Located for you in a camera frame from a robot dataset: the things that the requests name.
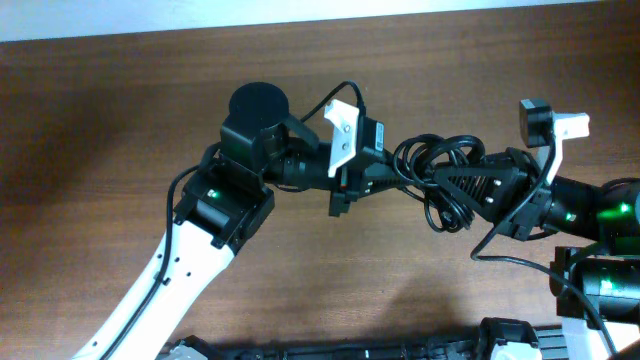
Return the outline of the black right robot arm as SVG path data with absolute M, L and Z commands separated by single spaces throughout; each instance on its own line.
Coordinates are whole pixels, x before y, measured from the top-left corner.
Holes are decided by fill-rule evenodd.
M 434 184 L 457 209 L 472 210 L 493 229 L 472 250 L 482 250 L 497 234 L 533 241 L 555 233 L 591 240 L 585 248 L 559 247 L 550 266 L 537 270 L 551 279 L 558 313 L 590 321 L 610 353 L 618 348 L 607 322 L 639 320 L 639 181 L 612 180 L 600 187 L 551 173 L 552 162 L 538 163 L 528 152 L 456 159 L 429 170 Z

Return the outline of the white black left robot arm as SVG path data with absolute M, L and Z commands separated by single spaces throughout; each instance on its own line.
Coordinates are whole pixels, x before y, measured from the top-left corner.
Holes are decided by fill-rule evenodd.
M 328 96 L 320 109 L 333 127 L 330 142 L 292 115 L 277 86 L 253 82 L 233 93 L 219 141 L 169 188 L 154 256 L 79 358 L 155 358 L 273 211 L 275 187 L 325 190 L 336 217 L 362 197 L 405 185 L 384 147 L 383 124 L 367 116 L 362 100 Z

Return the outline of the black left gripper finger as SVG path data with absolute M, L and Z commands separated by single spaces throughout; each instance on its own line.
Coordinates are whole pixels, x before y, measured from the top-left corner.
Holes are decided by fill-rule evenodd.
M 367 197 L 389 189 L 400 189 L 412 181 L 396 173 L 388 164 L 372 164 L 360 172 L 359 197 Z
M 357 154 L 357 166 L 359 168 L 368 168 L 376 163 L 389 164 L 392 158 L 393 154 L 387 149 L 378 151 L 375 148 L 363 147 Z

